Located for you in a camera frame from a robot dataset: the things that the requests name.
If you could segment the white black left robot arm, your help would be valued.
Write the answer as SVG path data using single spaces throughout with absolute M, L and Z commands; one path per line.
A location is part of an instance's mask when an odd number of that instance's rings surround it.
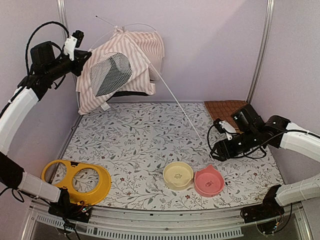
M 53 48 L 48 47 L 47 42 L 33 47 L 33 74 L 20 82 L 8 105 L 0 113 L 0 182 L 9 189 L 55 203 L 55 209 L 63 217 L 70 217 L 75 210 L 71 202 L 60 198 L 62 190 L 26 172 L 8 157 L 8 152 L 24 119 L 54 81 L 69 73 L 80 76 L 91 55 L 90 51 L 79 50 L 78 44 L 66 43 L 60 58 L 55 58 Z

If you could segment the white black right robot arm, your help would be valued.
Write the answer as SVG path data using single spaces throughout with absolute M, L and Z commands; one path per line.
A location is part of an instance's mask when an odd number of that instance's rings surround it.
M 272 115 L 267 120 L 250 104 L 236 110 L 228 121 L 217 118 L 212 127 L 226 137 L 209 144 L 212 158 L 224 162 L 249 158 L 270 146 L 280 164 L 285 182 L 269 188 L 259 206 L 262 218 L 269 218 L 278 207 L 308 201 L 320 196 L 320 135 L 292 120 Z

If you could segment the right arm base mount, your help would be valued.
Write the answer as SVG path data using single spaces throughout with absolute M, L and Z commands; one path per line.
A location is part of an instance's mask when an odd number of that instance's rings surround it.
M 244 219 L 244 222 L 251 223 L 283 215 L 285 213 L 284 207 L 280 206 L 275 199 L 276 192 L 280 187 L 280 184 L 272 186 L 261 204 L 243 207 L 240 216 Z

